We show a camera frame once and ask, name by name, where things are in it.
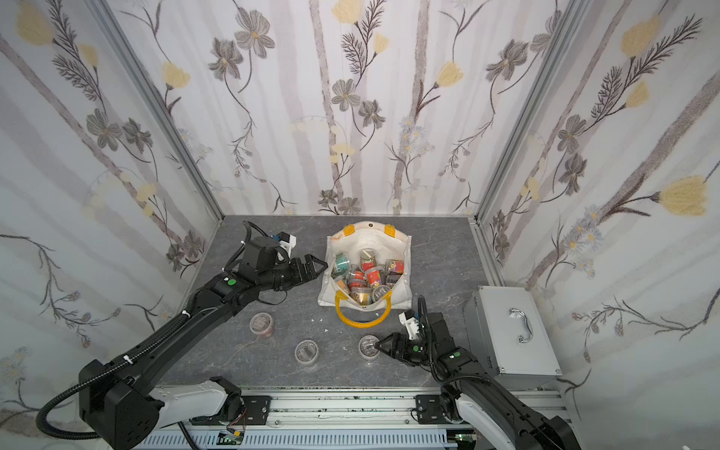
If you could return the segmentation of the clear lid seed jar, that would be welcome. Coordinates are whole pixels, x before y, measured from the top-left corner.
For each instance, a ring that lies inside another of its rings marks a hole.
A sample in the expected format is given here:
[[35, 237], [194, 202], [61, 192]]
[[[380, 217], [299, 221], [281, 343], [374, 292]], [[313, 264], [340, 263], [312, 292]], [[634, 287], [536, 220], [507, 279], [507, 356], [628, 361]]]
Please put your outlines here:
[[358, 352], [367, 361], [372, 361], [378, 357], [380, 351], [376, 348], [379, 342], [378, 337], [367, 335], [362, 337], [358, 343]]

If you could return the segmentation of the white canvas tote bag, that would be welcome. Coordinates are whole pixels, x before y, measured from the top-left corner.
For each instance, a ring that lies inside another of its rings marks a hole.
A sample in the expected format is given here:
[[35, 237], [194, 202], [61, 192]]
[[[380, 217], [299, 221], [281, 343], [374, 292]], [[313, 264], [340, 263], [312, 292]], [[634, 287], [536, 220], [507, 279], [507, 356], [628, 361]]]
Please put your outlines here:
[[[339, 320], [357, 329], [381, 324], [391, 311], [412, 307], [412, 236], [391, 224], [361, 221], [347, 225], [326, 240], [325, 261], [329, 268], [322, 276], [317, 303], [335, 309]], [[331, 272], [338, 253], [345, 252], [351, 270], [345, 277], [333, 279]], [[403, 275], [388, 274], [386, 261], [403, 260]], [[361, 307], [352, 299], [352, 289], [373, 288], [374, 303]]]

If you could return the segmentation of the red green label seed jar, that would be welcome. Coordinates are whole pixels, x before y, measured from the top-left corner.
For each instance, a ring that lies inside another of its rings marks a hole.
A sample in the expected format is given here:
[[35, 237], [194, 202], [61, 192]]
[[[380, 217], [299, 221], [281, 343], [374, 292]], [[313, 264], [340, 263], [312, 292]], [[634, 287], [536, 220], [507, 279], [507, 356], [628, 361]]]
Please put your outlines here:
[[319, 346], [312, 339], [302, 340], [295, 347], [294, 357], [301, 366], [313, 366], [319, 358]]

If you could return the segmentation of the yellow stripe lid seed jar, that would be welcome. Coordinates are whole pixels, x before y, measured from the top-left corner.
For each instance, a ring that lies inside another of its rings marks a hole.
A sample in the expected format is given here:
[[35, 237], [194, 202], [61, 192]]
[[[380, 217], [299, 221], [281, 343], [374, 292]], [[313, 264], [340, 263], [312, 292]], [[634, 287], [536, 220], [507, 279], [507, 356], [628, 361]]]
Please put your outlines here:
[[367, 307], [374, 303], [373, 288], [356, 287], [352, 289], [352, 299], [361, 307]]

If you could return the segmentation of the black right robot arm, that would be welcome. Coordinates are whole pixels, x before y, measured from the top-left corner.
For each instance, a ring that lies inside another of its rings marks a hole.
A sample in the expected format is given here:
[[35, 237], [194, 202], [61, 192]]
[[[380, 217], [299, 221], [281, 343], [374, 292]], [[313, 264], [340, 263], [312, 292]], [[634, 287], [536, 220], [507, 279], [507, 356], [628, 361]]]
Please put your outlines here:
[[572, 427], [536, 412], [495, 381], [471, 351], [457, 345], [444, 316], [418, 298], [419, 338], [393, 333], [374, 344], [378, 352], [407, 366], [429, 370], [441, 387], [440, 411], [447, 421], [465, 422], [495, 449], [579, 449]]

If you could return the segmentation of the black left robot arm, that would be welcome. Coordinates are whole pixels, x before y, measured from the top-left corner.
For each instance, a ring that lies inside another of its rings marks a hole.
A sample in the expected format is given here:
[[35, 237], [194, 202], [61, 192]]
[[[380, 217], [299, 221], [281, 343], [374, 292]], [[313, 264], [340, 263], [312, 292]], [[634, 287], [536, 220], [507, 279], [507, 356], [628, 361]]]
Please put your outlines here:
[[[246, 236], [222, 271], [196, 290], [185, 307], [167, 324], [127, 352], [103, 364], [94, 360], [78, 382], [49, 400], [37, 412], [37, 429], [67, 441], [101, 439], [114, 449], [138, 446], [161, 426], [170, 401], [155, 388], [162, 376], [211, 331], [258, 301], [267, 291], [288, 292], [320, 277], [327, 262], [308, 254], [292, 255], [293, 238], [286, 232], [270, 235], [245, 221]], [[71, 397], [79, 401], [86, 432], [60, 429], [48, 416]]]

